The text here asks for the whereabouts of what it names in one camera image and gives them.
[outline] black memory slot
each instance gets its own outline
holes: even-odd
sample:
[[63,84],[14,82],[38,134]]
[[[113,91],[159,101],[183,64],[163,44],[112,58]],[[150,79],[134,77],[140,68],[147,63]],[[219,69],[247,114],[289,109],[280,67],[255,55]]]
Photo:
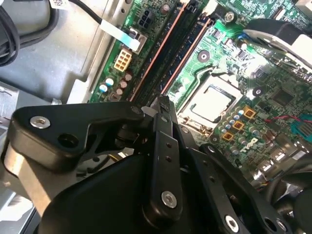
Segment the black memory slot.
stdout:
[[[161,79],[158,80],[158,83],[153,88],[153,91],[150,93],[146,92],[147,96],[144,97],[146,100],[146,103],[145,103],[146,105],[150,105],[154,101],[154,99],[159,94],[161,94],[161,92],[163,91],[164,87],[166,86],[166,84],[168,82],[170,82],[170,83],[174,82],[175,79],[170,81],[170,78],[174,74],[174,72],[177,70],[179,65],[182,63],[182,60],[184,59],[184,57],[186,57],[186,59],[184,60],[184,63],[186,63],[188,58],[192,55],[192,53],[196,49],[196,46],[200,43],[201,39],[204,37],[207,30],[210,28],[210,26],[212,26],[214,24],[214,21],[211,20],[211,23],[209,24],[209,26],[204,29],[204,31],[200,35],[199,39],[195,42],[197,36],[200,34],[200,32],[203,29],[203,27],[205,26],[205,23],[207,22],[207,20],[211,20],[211,19],[206,17],[206,16],[202,16],[199,18],[197,23],[192,28],[191,32],[187,35],[187,38],[184,40],[179,51],[176,53],[174,59],[172,60],[170,65],[167,66],[167,69],[163,73],[163,76],[161,77]],[[182,65],[180,67],[176,76],[178,76],[178,74],[183,69],[183,67],[184,67],[184,65]]]

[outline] black plastic bracket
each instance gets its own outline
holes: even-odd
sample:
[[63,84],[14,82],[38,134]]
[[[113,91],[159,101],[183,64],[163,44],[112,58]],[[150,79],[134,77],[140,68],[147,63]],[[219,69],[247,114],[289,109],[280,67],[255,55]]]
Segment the black plastic bracket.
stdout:
[[143,212],[152,226],[164,228],[180,219],[183,200],[179,147],[177,140],[172,137],[170,102],[167,97],[162,97],[157,103],[154,141],[150,151],[153,163]]
[[241,203],[244,224],[252,233],[291,233],[285,219],[252,187],[240,170],[211,144],[203,144],[200,150],[222,171],[224,186],[228,187]]
[[[33,117],[44,117],[50,125],[34,127]],[[68,172],[83,155],[121,150],[114,142],[116,132],[143,119],[144,113],[130,102],[24,107],[12,116],[8,140],[24,157],[49,170]]]

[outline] black cable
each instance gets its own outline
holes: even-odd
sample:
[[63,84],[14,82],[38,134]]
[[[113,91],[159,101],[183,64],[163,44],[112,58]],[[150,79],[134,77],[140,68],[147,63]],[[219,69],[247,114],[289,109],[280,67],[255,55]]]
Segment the black cable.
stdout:
[[92,11],[86,4],[84,4],[80,0],[69,0],[69,1],[76,4],[77,6],[79,6],[89,16],[91,16],[98,24],[102,23],[102,18],[100,16],[98,16],[94,11]]
[[10,16],[3,7],[0,7],[0,24],[4,28],[7,37],[6,40],[0,42],[0,66],[12,63],[16,59],[20,48],[34,45],[47,38],[55,29],[58,21],[59,10],[53,9],[50,5],[50,18],[46,27],[25,35],[19,35]]

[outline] chip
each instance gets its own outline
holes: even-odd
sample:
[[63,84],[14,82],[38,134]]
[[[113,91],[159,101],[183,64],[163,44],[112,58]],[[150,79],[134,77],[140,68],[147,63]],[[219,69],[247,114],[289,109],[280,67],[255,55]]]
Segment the chip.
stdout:
[[281,106],[286,106],[293,100],[293,96],[282,89],[273,94],[271,98]]

